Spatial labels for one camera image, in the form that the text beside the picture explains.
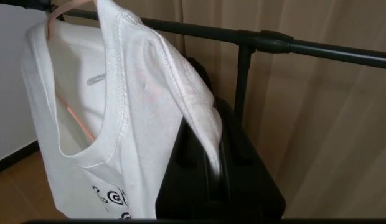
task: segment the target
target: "curtain fold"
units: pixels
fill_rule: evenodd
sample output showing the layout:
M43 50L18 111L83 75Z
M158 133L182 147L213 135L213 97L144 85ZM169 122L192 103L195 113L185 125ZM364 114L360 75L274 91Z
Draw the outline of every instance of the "curtain fold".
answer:
M299 40L386 52L386 0L116 2L141 17L273 30ZM66 21L98 25L74 17ZM233 106L238 46L161 34L196 58L215 94ZM386 70L257 52L243 127L287 201L285 217L386 218Z

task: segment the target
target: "floor tile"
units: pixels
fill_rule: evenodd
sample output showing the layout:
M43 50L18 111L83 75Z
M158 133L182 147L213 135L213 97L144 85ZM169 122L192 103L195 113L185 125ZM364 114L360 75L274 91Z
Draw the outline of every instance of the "floor tile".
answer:
M0 173L0 224L22 223L39 218L39 214L18 191L11 179Z
M14 181L42 218L65 218L55 208L40 152L14 164L5 173Z

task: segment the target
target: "orange hanger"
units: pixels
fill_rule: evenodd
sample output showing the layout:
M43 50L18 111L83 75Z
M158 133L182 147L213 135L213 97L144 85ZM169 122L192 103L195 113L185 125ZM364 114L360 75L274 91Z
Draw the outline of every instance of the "orange hanger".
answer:
M64 5L61 5L60 7L58 7L53 13L50 14L49 16L49 19L48 19L48 24L47 24L47 27L48 27L48 36L47 36L47 40L50 40L52 38L52 34L53 34L53 26L54 26L54 21L56 20L56 18L58 16L60 16L61 14L71 10L71 9L74 9L78 6L81 6L82 4L85 4L85 3L88 3L92 0L71 0L69 1L68 3L64 4ZM89 137L89 139L91 141L94 141L95 140L95 137L93 136L93 134L89 131L89 129L82 123L81 119L74 113L74 111L71 109L71 107L69 107L69 105L67 104L67 102L58 94L58 93L55 93L56 94L56 97L62 102L62 104L67 108L68 112L70 112L70 114L73 116L73 118L76 120L76 122L78 123L78 125L80 125L80 127L82 128L82 130L85 132L85 134Z

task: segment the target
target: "white wall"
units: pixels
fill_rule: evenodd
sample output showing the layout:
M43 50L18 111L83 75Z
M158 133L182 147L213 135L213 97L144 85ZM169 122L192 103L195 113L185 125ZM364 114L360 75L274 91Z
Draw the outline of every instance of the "white wall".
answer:
M36 140L19 64L24 33L45 17L0 4L0 160Z

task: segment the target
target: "black baseboard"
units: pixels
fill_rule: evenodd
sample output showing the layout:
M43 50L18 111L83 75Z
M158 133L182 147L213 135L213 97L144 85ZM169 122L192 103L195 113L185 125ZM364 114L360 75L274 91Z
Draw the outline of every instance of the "black baseboard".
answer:
M10 156L5 157L0 160L0 172L6 170L13 164L19 162L20 160L26 158L27 156L39 151L39 145L37 141L29 144L26 147L18 150L17 152L11 154Z

